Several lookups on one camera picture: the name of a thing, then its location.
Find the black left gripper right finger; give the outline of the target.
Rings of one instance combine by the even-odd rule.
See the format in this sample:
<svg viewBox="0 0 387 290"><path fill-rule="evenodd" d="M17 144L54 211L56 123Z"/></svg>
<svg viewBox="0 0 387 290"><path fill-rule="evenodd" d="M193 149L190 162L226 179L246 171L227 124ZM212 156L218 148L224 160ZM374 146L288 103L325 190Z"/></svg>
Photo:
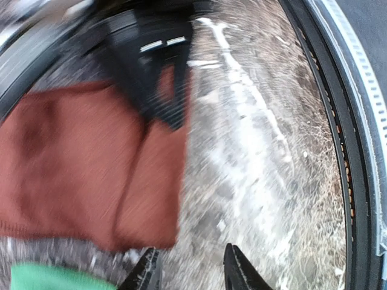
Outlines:
<svg viewBox="0 0 387 290"><path fill-rule="evenodd" d="M226 290L272 290L238 246L226 245L223 265Z"/></svg>

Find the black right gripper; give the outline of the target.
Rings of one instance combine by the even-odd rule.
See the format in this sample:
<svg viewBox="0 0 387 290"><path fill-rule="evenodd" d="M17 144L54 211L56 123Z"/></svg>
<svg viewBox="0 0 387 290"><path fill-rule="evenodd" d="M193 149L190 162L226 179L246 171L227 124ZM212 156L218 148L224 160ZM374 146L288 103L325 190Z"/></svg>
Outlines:
<svg viewBox="0 0 387 290"><path fill-rule="evenodd" d="M185 123L192 18L211 1L16 1L1 21L1 98L19 100L69 53L92 55L146 121Z"/></svg>

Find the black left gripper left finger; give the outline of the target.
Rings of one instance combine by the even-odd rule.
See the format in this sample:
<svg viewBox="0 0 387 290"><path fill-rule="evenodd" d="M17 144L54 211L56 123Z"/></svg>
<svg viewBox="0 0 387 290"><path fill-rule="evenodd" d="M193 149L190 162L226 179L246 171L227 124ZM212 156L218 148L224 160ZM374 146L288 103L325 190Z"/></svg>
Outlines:
<svg viewBox="0 0 387 290"><path fill-rule="evenodd" d="M162 258L156 248L148 248L138 260L119 290L161 290Z"/></svg>

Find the brown towel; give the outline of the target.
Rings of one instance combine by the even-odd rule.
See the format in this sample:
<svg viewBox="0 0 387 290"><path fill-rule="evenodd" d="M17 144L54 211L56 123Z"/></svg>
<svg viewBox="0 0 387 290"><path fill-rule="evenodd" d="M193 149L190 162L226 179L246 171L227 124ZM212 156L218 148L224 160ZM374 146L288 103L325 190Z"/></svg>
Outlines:
<svg viewBox="0 0 387 290"><path fill-rule="evenodd" d="M144 121L110 82L27 94L1 126L1 235L174 246L188 133Z"/></svg>

